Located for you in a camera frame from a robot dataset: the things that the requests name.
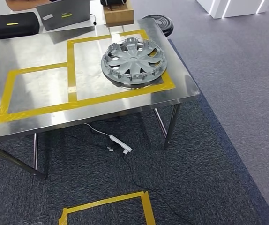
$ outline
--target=stool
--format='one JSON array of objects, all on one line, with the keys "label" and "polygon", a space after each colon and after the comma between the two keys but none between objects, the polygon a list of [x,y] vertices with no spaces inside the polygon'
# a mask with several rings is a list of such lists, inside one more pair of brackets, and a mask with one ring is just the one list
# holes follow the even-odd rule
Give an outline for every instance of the stool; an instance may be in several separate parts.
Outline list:
[{"label": "stool", "polygon": [[164,15],[147,15],[144,17],[145,18],[153,18],[156,21],[156,23],[159,26],[160,29],[165,34],[165,36],[168,37],[173,32],[174,25],[173,22],[166,16]]}]

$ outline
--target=black carrying case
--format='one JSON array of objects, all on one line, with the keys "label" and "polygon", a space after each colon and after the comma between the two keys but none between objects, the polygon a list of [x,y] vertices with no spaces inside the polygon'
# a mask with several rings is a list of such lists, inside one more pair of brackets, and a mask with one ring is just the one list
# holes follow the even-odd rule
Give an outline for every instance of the black carrying case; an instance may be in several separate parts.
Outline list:
[{"label": "black carrying case", "polygon": [[103,6],[111,6],[116,4],[125,4],[127,0],[101,0]]},{"label": "black carrying case", "polygon": [[34,35],[39,30],[39,20],[33,12],[0,16],[0,39]]}]

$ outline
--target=white connector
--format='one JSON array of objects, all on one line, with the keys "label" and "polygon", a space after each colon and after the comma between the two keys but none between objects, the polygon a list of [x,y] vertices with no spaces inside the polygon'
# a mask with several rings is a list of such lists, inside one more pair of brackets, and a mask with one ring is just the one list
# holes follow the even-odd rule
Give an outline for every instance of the white connector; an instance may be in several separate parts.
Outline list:
[{"label": "white connector", "polygon": [[116,142],[116,143],[120,145],[121,147],[122,147],[124,149],[123,154],[125,154],[125,155],[126,155],[128,152],[132,151],[132,148],[131,148],[131,147],[129,147],[129,146],[128,146],[128,145],[119,140],[118,138],[116,138],[116,137],[115,137],[113,135],[110,135],[110,139],[113,141],[113,142]]}]

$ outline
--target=yellow tape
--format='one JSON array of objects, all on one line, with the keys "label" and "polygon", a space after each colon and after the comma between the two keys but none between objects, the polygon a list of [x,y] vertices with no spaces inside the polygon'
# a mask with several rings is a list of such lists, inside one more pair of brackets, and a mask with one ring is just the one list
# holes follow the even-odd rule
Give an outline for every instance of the yellow tape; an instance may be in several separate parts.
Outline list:
[{"label": "yellow tape", "polygon": [[[134,31],[127,31],[124,33],[119,34],[120,36],[127,36],[127,35],[133,35],[133,34],[141,34],[144,39],[148,39],[147,34],[144,30],[134,30]],[[97,36],[97,37],[87,37],[82,39],[76,39],[76,40],[69,40],[67,41],[67,62],[64,63],[57,63],[42,67],[34,67],[34,68],[27,68],[27,69],[20,69],[20,70],[14,70],[8,72],[8,79],[5,83],[5,87],[2,98],[0,104],[0,123],[2,122],[8,122],[12,120],[20,120],[33,116],[39,116],[46,113],[54,113],[62,110],[69,110],[69,109],[75,109],[79,107],[83,107],[87,105],[94,105],[98,103],[104,103],[108,101],[113,101],[122,98],[128,98],[134,97],[138,95],[144,95],[148,93],[153,93],[157,91],[162,90],[169,90],[175,88],[175,84],[170,78],[167,71],[162,75],[162,79],[163,83],[152,85],[149,87],[144,87],[141,89],[135,90],[128,90],[119,93],[114,93],[105,96],[100,97],[94,97],[83,100],[77,100],[76,93],[76,78],[75,73],[75,60],[74,60],[74,44],[82,43],[82,42],[88,42],[88,41],[96,41],[96,40],[102,40],[111,38],[111,35],[103,35],[103,36]],[[42,108],[36,109],[30,109],[26,111],[20,112],[14,112],[8,114],[8,106],[10,104],[10,100],[11,97],[11,92],[14,87],[14,79],[17,74],[25,74],[25,73],[32,73],[36,71],[47,70],[47,69],[53,69],[53,68],[61,68],[61,67],[67,67],[67,82],[68,82],[68,103],[63,103],[59,105],[51,105]]]},{"label": "yellow tape", "polygon": [[17,75],[27,74],[31,72],[39,72],[39,71],[48,70],[48,69],[62,68],[67,66],[67,64],[66,62],[63,62],[63,63],[57,63],[57,64],[51,64],[51,65],[46,65],[46,66],[9,71],[8,73],[8,79],[6,80],[5,90],[3,91],[2,98],[1,99],[0,121],[4,120],[5,118],[8,118],[8,116],[9,115],[7,113],[11,102],[12,90],[14,89],[14,80]]},{"label": "yellow tape", "polygon": [[89,209],[89,208],[92,208],[92,207],[95,207],[95,206],[114,203],[114,202],[119,202],[119,201],[136,198],[136,197],[141,197],[141,199],[142,200],[142,205],[143,205],[143,209],[144,209],[144,212],[145,215],[146,224],[147,225],[155,225],[156,222],[154,220],[153,212],[152,211],[150,199],[149,198],[148,192],[144,193],[143,191],[131,193],[131,194],[128,194],[128,195],[121,195],[121,196],[118,196],[118,197],[107,198],[107,199],[104,199],[104,200],[99,200],[99,201],[93,202],[93,203],[91,202],[91,203],[79,205],[79,206],[73,207],[73,208],[64,208],[62,216],[58,220],[58,225],[67,225],[67,215],[69,213],[73,213],[73,212],[77,212],[77,211],[81,211],[81,210],[86,210],[86,209]]},{"label": "yellow tape", "polygon": [[75,74],[74,47],[71,42],[67,42],[67,81],[69,102],[77,101],[76,77]]},{"label": "yellow tape", "polygon": [[174,83],[171,80],[171,78],[168,75],[167,72],[165,72],[163,75],[162,75],[162,78],[165,83],[153,85],[146,88],[140,88],[135,90],[128,90],[128,91],[123,91],[119,93],[100,96],[100,97],[83,99],[83,100],[75,101],[75,102],[51,105],[51,106],[46,106],[42,108],[30,109],[26,111],[0,115],[0,123],[6,122],[6,121],[12,121],[12,120],[20,120],[20,119],[25,119],[25,118],[29,118],[33,116],[42,115],[46,113],[53,113],[53,112],[57,112],[62,110],[76,109],[76,108],[79,108],[79,107],[87,106],[87,105],[94,105],[98,103],[109,102],[109,101],[113,101],[113,100],[118,100],[122,98],[128,98],[128,97],[133,97],[138,95],[144,95],[144,94],[175,88]]},{"label": "yellow tape", "polygon": [[156,225],[154,220],[153,211],[152,211],[151,202],[149,198],[148,192],[145,192],[144,195],[141,196],[143,204],[143,209],[144,211],[146,224],[147,225]]},{"label": "yellow tape", "polygon": [[146,33],[145,30],[132,30],[132,31],[126,31],[123,33],[120,33],[119,35],[122,36],[128,36],[128,35],[134,35],[134,34],[141,34],[143,39],[148,39],[148,35]]},{"label": "yellow tape", "polygon": [[68,17],[68,16],[72,16],[72,14],[62,15],[62,18],[66,18],[66,17]]},{"label": "yellow tape", "polygon": [[81,39],[70,40],[67,42],[76,44],[76,43],[88,42],[88,41],[104,40],[104,39],[108,39],[108,38],[111,38],[111,37],[112,36],[110,34],[107,34],[107,35],[96,36],[96,37],[87,37],[87,38],[85,37],[85,38],[81,38]]},{"label": "yellow tape", "polygon": [[12,22],[12,23],[7,23],[6,25],[7,26],[11,26],[11,25],[17,25],[17,24],[19,24],[18,22]]}]

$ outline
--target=gray carpet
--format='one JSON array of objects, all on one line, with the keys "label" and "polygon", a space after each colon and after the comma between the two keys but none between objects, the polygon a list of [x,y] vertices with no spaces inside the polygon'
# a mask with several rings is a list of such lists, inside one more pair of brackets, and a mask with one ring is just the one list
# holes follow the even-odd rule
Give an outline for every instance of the gray carpet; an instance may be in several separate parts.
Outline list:
[{"label": "gray carpet", "polygon": [[[171,111],[159,110],[165,123]],[[133,147],[125,159],[136,182],[160,192],[192,224],[265,224],[197,101],[182,106],[167,150],[162,149],[162,135],[152,111],[93,125]],[[39,165],[48,171],[47,180],[1,160],[0,225],[56,224],[64,207],[143,190],[132,183],[122,150],[109,152],[104,144],[103,135],[91,134],[85,125],[40,134]],[[30,164],[32,146],[32,136],[0,144]],[[157,225],[186,224],[158,195],[150,195]],[[145,224],[136,199],[70,214],[68,222]]]},{"label": "gray carpet", "polygon": [[214,20],[195,0],[131,3],[173,20],[171,38],[269,204],[269,8]]}]

